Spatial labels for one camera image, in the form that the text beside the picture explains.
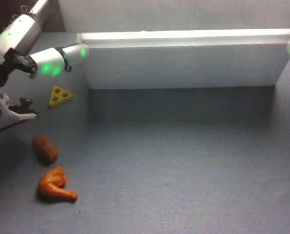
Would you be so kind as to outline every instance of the yellow triangular cheese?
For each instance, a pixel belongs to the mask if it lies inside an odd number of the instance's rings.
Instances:
[[[49,106],[54,107],[61,104],[64,104],[67,101],[73,100],[73,94],[54,85],[52,90],[51,99],[49,100]]]

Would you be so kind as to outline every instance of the gray tabletop surface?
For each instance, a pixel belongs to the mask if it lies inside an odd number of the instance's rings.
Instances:
[[[33,52],[75,37],[43,34]],[[75,99],[49,110],[53,85]],[[16,71],[2,90],[39,117],[0,134],[0,234],[290,234],[290,61],[275,87],[92,91],[79,66]],[[37,196],[57,165],[75,203]]]

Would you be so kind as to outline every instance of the white wall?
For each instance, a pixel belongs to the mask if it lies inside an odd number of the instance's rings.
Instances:
[[[290,28],[290,0],[59,0],[67,32]]]

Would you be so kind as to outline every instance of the dark brown background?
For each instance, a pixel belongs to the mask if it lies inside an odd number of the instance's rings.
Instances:
[[[23,12],[20,8],[22,5],[29,5],[32,0],[0,0],[0,33],[3,31],[3,27],[7,27],[12,20],[13,14],[21,15]],[[44,32],[64,32],[65,27],[63,25],[60,10],[58,10],[53,16],[51,22],[49,22]]]

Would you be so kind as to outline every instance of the toy chicken leg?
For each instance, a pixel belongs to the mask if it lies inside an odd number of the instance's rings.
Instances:
[[[65,173],[61,167],[55,167],[48,171],[39,181],[38,191],[46,196],[76,200],[77,193],[60,188],[66,181]]]

